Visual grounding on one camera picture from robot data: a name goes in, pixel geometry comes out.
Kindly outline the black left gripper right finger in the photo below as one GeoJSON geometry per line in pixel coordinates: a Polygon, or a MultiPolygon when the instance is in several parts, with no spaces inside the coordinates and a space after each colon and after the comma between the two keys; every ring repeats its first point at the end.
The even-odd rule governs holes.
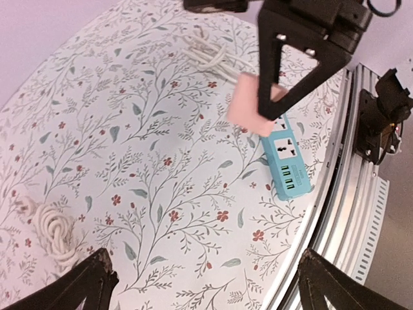
{"type": "Polygon", "coordinates": [[[303,309],[404,310],[404,307],[357,283],[311,248],[297,268],[303,309]]]}

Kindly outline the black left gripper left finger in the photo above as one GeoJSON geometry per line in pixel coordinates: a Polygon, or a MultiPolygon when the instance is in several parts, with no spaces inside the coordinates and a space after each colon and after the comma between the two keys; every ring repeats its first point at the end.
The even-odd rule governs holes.
{"type": "Polygon", "coordinates": [[[52,284],[19,300],[7,309],[108,309],[119,283],[110,255],[100,248],[52,284]]]}

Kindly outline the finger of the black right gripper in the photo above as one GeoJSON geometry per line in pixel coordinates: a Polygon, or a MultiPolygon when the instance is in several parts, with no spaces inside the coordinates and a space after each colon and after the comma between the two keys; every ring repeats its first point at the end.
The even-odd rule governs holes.
{"type": "Polygon", "coordinates": [[[248,4],[249,0],[184,0],[183,8],[192,13],[243,13],[248,4]]]}

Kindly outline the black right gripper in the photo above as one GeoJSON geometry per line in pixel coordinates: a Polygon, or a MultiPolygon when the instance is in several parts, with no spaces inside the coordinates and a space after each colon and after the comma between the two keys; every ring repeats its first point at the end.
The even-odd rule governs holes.
{"type": "Polygon", "coordinates": [[[259,114],[277,119],[340,71],[371,20],[360,1],[265,1],[257,20],[259,114]]]}

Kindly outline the pink cube adapter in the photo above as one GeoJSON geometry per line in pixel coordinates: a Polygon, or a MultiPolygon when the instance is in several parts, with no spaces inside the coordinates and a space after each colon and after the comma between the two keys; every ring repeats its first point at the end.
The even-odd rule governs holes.
{"type": "Polygon", "coordinates": [[[258,113],[259,76],[240,73],[228,106],[227,120],[262,137],[269,137],[275,121],[258,113]]]}

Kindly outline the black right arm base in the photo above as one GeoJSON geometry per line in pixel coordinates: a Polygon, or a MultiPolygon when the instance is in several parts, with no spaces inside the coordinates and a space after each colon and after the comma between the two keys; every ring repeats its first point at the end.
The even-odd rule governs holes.
{"type": "Polygon", "coordinates": [[[364,160],[380,165],[390,148],[401,140],[396,127],[411,115],[410,91],[403,88],[396,68],[389,69],[374,89],[376,95],[363,88],[359,91],[359,111],[354,151],[364,160]]]}

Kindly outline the teal power strip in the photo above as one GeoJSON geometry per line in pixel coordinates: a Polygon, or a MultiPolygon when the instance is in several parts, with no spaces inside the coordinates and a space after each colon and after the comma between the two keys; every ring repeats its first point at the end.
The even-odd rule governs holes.
{"type": "Polygon", "coordinates": [[[311,191],[305,163],[286,115],[274,123],[268,137],[262,137],[267,163],[281,201],[300,197],[311,191]]]}

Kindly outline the floral table mat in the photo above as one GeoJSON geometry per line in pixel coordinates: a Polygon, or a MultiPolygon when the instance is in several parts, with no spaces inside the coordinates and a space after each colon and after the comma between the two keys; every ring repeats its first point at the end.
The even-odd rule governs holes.
{"type": "Polygon", "coordinates": [[[287,117],[311,191],[281,201],[259,136],[227,121],[233,84],[202,38],[257,70],[257,31],[180,1],[122,1],[45,60],[1,110],[1,306],[108,250],[112,309],[260,309],[313,198],[337,73],[287,117]]]}

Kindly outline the aluminium front rail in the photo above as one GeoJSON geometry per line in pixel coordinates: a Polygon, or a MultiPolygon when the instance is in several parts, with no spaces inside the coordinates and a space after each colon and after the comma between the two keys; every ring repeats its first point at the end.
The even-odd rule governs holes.
{"type": "Polygon", "coordinates": [[[375,92],[379,76],[359,64],[345,71],[321,174],[293,244],[262,309],[300,309],[297,265],[311,247],[354,281],[364,284],[381,232],[389,182],[354,153],[359,93],[375,92]]]}

